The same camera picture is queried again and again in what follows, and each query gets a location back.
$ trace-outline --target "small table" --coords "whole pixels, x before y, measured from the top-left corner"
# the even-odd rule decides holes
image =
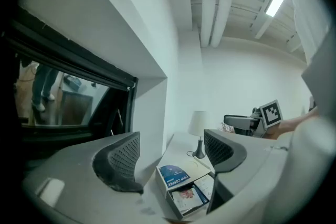
[[[276,143],[276,140],[261,139],[238,134],[231,134],[227,132],[219,132],[223,137],[232,140],[233,142],[240,143],[245,146],[247,151],[246,159],[237,168],[229,173],[222,173],[221,179],[225,181],[225,186],[230,190],[233,195],[237,195],[257,174],[263,163],[271,152],[271,147]],[[179,162],[181,159],[188,157],[187,151],[195,151],[197,148],[198,137],[187,133],[175,133],[166,152],[162,156],[158,167],[169,165],[172,162]],[[201,161],[214,172],[207,156]],[[177,220],[176,215],[170,208],[168,202],[163,197],[159,187],[155,181],[155,172],[144,186],[143,199],[151,206],[151,208],[161,217]],[[206,215],[209,203],[202,207],[202,209],[183,220],[194,221]]]
[[[187,151],[195,151],[197,149],[199,137],[190,135],[188,133],[175,133],[170,144],[168,145],[166,152],[162,156],[158,167],[164,165],[169,165],[171,163],[178,163],[181,159],[190,158],[187,155]],[[201,161],[214,172],[214,168],[211,165],[210,160],[205,156]],[[168,202],[163,197],[156,181],[155,181],[155,171],[151,178],[148,180],[147,184],[144,186],[144,193],[142,195],[144,201],[151,206],[151,208],[161,217],[177,220],[177,217],[173,210],[170,208]],[[183,220],[197,220],[206,215],[208,203],[202,207],[202,209],[191,216],[184,218]]]
[[[88,99],[89,101],[89,106],[85,112],[85,115],[82,119],[81,124],[86,124],[90,117],[91,117],[91,112],[92,112],[92,101],[93,97],[96,95],[97,89],[94,88],[91,85],[91,81],[87,81],[85,79],[80,79],[80,82],[82,83],[81,88],[79,89],[78,92],[74,91],[72,88],[70,88],[67,84],[64,83],[63,79],[61,81],[61,90],[62,90],[62,99],[59,105],[59,115],[58,115],[58,125],[62,125],[62,115],[63,115],[63,109],[64,109],[64,104],[65,100],[69,95],[80,95]]]

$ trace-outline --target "sneaker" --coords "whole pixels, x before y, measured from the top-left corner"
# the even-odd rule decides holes
[[[33,102],[31,102],[31,104],[32,104],[33,107],[36,108],[36,110],[39,111],[39,112],[44,112],[45,109],[46,109],[42,103],[40,103],[40,104],[34,104]]]
[[[55,97],[54,97],[52,94],[50,94],[49,96],[45,96],[45,95],[42,93],[41,95],[42,95],[42,97],[48,99],[49,101],[54,101],[54,100],[55,100]]]

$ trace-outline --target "ceiling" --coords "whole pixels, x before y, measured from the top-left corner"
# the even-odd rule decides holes
[[[231,10],[223,36],[257,41],[271,47],[286,51],[305,61],[303,48],[297,37],[294,23],[294,6],[292,0],[284,0],[273,20],[259,39],[256,32],[260,30],[263,20],[269,17],[265,10],[271,0],[232,0]],[[201,31],[202,0],[191,0],[193,23]]]

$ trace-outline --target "floor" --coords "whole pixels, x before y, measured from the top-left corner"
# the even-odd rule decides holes
[[[32,108],[32,85],[35,77],[36,65],[32,64],[26,68],[21,67],[20,76],[16,82],[15,102],[19,118],[23,124],[28,125],[58,125],[59,117],[62,117],[62,125],[81,125],[84,114],[89,106],[87,99],[74,95],[67,97],[60,113],[60,102],[62,91],[62,72],[59,72],[51,93],[55,96],[55,101],[42,100],[46,111],[40,113]]]

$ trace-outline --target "white lamp shade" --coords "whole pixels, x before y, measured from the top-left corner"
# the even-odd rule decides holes
[[[204,136],[204,129],[208,126],[208,114],[206,111],[194,111],[190,121],[188,132],[196,136]]]

